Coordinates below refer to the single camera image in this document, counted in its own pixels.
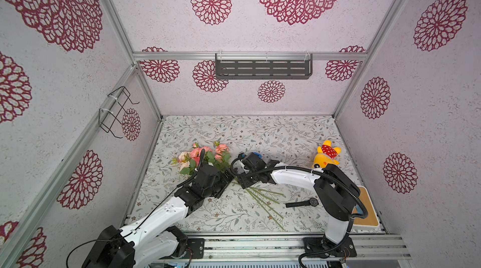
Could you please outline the blue tape dispenser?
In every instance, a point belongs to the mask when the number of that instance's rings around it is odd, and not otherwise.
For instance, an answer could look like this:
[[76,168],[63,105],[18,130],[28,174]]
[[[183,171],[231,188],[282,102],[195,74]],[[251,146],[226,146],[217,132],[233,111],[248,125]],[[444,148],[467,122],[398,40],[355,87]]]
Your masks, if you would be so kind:
[[260,158],[260,159],[263,158],[263,156],[262,156],[260,153],[258,153],[258,152],[240,153],[240,154],[238,155],[238,158],[243,159],[243,158],[249,157],[249,156],[251,156],[251,155],[252,155],[252,156],[255,155],[256,157],[258,157],[258,158]]

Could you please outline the black wristwatch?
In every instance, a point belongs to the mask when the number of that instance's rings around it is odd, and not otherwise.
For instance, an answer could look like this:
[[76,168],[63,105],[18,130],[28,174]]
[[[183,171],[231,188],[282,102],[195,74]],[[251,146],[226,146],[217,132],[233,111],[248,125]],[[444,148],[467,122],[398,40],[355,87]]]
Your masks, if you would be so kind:
[[289,202],[286,203],[286,208],[295,208],[295,207],[317,207],[319,202],[316,198],[310,198],[308,200],[304,200],[301,202]]

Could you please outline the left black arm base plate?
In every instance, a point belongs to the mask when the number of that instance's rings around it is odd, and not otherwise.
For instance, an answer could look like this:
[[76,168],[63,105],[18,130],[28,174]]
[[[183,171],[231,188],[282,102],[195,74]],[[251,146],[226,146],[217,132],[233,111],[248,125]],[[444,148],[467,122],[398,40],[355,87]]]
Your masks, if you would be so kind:
[[205,239],[188,238],[181,240],[173,257],[178,259],[203,259],[205,249]]

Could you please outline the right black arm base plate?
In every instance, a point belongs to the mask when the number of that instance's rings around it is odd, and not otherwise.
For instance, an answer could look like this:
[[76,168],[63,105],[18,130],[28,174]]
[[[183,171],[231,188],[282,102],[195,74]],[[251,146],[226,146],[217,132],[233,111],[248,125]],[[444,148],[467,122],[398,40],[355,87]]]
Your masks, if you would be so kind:
[[340,243],[333,243],[324,237],[305,237],[303,239],[304,251],[307,257],[319,257],[327,259],[329,257],[356,257],[357,251],[351,237],[344,237]]

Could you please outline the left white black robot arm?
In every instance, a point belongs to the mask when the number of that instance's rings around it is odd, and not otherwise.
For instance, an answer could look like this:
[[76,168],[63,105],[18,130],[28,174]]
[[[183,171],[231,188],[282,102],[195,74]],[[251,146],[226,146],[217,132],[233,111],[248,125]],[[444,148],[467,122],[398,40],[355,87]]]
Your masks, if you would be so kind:
[[187,236],[175,224],[203,206],[205,199],[220,198],[233,178],[228,170],[200,164],[149,215],[119,229],[112,225],[104,229],[81,266],[145,267],[156,259],[182,256]]

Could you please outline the yellow plush toy red hat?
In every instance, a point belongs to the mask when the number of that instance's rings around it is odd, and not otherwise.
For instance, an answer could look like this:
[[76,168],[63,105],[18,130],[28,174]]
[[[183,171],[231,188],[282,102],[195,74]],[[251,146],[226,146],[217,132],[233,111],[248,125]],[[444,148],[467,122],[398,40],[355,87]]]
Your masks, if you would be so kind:
[[333,147],[330,140],[323,142],[317,149],[312,168],[326,168],[329,164],[339,165],[338,155],[342,152],[340,147]]

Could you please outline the pink artificial flower bouquet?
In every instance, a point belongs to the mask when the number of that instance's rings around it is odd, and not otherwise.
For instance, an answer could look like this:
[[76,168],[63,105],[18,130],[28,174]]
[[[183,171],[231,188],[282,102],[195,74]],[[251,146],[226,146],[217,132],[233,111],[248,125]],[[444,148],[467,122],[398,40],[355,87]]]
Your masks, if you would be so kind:
[[[190,151],[181,152],[172,162],[181,175],[193,176],[200,163],[230,171],[230,158],[229,147],[217,141],[213,148],[194,143]],[[281,197],[284,197],[281,192],[259,185],[243,189],[234,176],[220,199],[206,199],[201,208],[178,226],[188,232],[284,232],[288,223],[276,209]]]

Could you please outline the grey wall shelf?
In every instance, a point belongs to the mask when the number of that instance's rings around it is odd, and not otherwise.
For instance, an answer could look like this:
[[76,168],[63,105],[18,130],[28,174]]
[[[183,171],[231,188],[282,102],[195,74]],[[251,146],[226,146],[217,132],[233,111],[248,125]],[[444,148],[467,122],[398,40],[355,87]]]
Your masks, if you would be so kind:
[[310,54],[300,60],[224,59],[216,54],[214,67],[221,80],[306,80],[313,74]]

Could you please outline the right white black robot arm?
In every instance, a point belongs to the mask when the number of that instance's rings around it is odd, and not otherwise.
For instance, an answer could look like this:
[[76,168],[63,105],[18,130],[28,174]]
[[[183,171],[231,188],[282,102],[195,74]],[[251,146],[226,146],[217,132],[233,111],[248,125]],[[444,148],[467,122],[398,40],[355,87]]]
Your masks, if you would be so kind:
[[349,235],[354,219],[368,217],[359,187],[334,164],[325,168],[304,168],[274,160],[266,163],[256,153],[241,153],[230,164],[230,172],[244,189],[262,182],[290,185],[315,193],[328,213],[324,237],[330,244],[340,244]]

